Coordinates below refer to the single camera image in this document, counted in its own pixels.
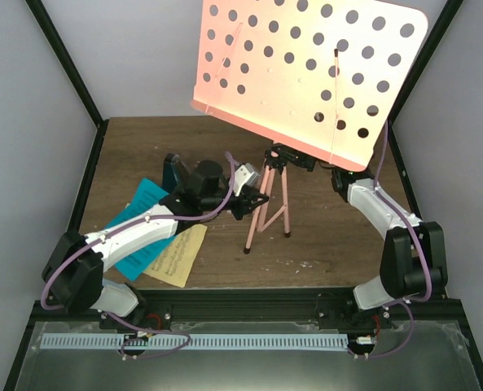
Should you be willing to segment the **black metronome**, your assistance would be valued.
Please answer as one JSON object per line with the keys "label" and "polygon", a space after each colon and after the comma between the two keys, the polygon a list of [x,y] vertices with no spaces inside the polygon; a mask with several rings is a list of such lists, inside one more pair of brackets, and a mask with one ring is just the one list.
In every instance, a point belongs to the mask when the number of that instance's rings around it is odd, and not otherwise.
{"label": "black metronome", "polygon": [[168,153],[163,162],[161,188],[167,193],[173,192],[178,186],[187,182],[190,171],[184,165],[180,156]]}

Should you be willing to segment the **pink music stand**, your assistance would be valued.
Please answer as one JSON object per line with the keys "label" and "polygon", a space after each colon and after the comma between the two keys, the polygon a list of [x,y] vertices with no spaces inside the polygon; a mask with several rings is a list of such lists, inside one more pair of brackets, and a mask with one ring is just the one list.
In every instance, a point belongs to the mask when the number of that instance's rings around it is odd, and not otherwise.
{"label": "pink music stand", "polygon": [[427,31],[381,1],[205,1],[191,104],[363,171]]}

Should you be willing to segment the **yellow sheet music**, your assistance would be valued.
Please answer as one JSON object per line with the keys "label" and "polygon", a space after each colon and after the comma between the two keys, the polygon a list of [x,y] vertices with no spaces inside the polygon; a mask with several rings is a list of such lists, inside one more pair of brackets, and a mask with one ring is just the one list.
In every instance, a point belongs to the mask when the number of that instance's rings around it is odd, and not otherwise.
{"label": "yellow sheet music", "polygon": [[206,225],[199,224],[177,235],[143,274],[174,287],[184,288],[207,229]]}

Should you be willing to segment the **blue sheet music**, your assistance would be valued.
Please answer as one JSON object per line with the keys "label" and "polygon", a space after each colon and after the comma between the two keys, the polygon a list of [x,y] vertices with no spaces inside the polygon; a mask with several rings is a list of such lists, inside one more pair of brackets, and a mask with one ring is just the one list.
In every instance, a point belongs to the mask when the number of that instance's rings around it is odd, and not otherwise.
{"label": "blue sheet music", "polygon": [[104,269],[116,267],[135,281],[173,241],[178,221],[159,201],[168,193],[149,179],[142,179],[128,207],[101,231],[86,234],[91,243],[105,237],[93,250],[103,254]]}

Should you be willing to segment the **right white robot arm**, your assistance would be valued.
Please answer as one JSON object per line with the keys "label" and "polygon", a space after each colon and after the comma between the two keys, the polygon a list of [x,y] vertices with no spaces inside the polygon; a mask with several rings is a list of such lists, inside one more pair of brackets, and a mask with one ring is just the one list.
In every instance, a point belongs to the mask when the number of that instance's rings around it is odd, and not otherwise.
{"label": "right white robot arm", "polygon": [[442,227],[405,210],[368,168],[330,170],[334,192],[366,217],[384,241],[379,274],[353,289],[354,300],[342,308],[345,323],[360,328],[371,319],[371,310],[403,299],[427,301],[444,292],[448,272]]}

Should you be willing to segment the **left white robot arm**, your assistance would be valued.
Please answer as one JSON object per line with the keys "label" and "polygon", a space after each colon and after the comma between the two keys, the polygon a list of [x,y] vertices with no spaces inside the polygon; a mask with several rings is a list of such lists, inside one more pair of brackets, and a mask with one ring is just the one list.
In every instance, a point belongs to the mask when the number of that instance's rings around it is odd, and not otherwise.
{"label": "left white robot arm", "polygon": [[213,160],[188,170],[176,154],[164,160],[162,188],[166,195],[138,215],[114,227],[86,235],[70,230],[61,235],[42,272],[45,310],[79,314],[111,312],[128,328],[141,327],[147,309],[139,294],[103,275],[122,259],[148,245],[173,238],[227,210],[236,220],[265,204],[269,197],[256,187],[257,171],[226,154],[231,174]]}

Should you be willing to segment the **black aluminium frame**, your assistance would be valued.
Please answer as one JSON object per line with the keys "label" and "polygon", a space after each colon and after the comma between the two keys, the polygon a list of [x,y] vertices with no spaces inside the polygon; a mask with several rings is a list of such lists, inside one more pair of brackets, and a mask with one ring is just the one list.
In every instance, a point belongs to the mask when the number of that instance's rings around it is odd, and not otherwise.
{"label": "black aluminium frame", "polygon": [[[29,1],[27,5],[96,126],[89,160],[68,223],[68,229],[75,230],[81,226],[109,122],[103,119],[97,109],[96,103],[44,3]],[[400,96],[393,105],[391,115],[393,120],[397,119],[406,104],[409,95],[421,78],[461,6],[460,1],[448,1],[441,9],[437,21],[429,33],[428,40],[422,47],[421,54],[415,60],[415,68],[408,73]],[[225,321],[240,325],[250,322],[264,323],[266,320],[275,320],[280,323],[300,320],[307,314],[317,312],[321,305],[326,305],[329,310],[341,310],[342,301],[349,298],[350,290],[349,288],[250,288],[248,297],[242,296],[242,289],[229,288],[223,290],[198,288],[192,292],[182,293],[171,290],[144,289],[143,293],[148,302],[156,308],[164,307],[169,310],[171,318],[165,321],[165,326],[183,320],[198,323]],[[415,315],[424,321],[454,320],[457,322],[460,335],[466,341],[466,355],[475,372],[474,380],[483,390],[483,361],[462,302],[449,297],[433,297],[426,305],[415,305]]]}

